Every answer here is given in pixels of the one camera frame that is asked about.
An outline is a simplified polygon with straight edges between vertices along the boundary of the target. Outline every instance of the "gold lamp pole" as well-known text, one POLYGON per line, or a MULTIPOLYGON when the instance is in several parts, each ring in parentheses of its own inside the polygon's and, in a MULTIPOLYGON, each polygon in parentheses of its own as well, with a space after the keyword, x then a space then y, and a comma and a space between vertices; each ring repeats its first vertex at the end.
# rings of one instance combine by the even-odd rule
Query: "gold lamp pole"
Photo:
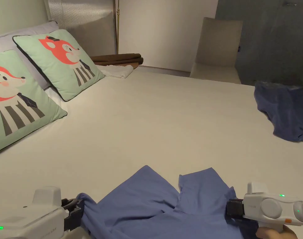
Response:
POLYGON ((116 53, 119 54, 119 1, 118 0, 118 9, 117 9, 117 43, 116 43, 116 53))

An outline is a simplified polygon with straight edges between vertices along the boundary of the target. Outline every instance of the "hand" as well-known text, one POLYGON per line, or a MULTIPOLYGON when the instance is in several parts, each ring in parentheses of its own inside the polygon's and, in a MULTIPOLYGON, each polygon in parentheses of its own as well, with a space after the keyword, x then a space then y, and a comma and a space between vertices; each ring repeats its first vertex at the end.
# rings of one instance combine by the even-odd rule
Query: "hand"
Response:
POLYGON ((294 231, 284 226, 282 233, 278 233, 276 230, 267 227, 260 227, 256 236, 262 239, 298 239, 294 231))

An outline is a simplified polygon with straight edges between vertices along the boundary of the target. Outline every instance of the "floor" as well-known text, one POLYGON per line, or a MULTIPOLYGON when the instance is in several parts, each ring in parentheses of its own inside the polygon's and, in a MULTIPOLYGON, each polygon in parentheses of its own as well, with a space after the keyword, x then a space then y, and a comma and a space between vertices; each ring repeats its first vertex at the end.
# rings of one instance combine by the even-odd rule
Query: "floor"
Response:
POLYGON ((135 70, 141 71, 141 72, 152 72, 152 73, 173 75, 173 76, 179 76, 179 77, 189 77, 190 76, 190 72, 186 72, 186 71, 177 71, 177 70, 161 69, 161 68, 146 67, 146 66, 138 66, 135 70))

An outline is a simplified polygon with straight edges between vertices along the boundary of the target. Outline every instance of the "folded blue garment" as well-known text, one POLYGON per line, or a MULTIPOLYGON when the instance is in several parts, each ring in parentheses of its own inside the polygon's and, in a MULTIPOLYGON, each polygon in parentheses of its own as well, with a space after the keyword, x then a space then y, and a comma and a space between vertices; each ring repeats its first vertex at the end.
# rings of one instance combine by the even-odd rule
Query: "folded blue garment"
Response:
POLYGON ((96 239, 254 239, 255 221, 225 215, 235 198, 212 169, 179 177, 180 194, 148 166, 99 203, 86 194, 83 227, 96 239))
POLYGON ((257 82, 254 96, 258 110, 274 125, 274 135, 303 141, 303 88, 257 82))

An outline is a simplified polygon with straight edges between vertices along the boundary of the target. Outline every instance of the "white bedsheet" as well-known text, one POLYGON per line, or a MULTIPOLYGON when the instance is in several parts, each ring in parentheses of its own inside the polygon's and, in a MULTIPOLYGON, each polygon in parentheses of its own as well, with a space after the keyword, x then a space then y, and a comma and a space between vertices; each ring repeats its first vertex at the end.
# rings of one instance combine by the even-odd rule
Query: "white bedsheet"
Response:
MULTIPOLYGON (((178 188, 179 174, 213 167, 242 198, 249 181, 303 199, 303 143, 273 136, 254 88, 134 71, 105 77, 69 102, 68 116, 0 153, 0 202, 34 190, 99 201, 148 164, 178 188)), ((294 227, 303 239, 303 227, 294 227)))

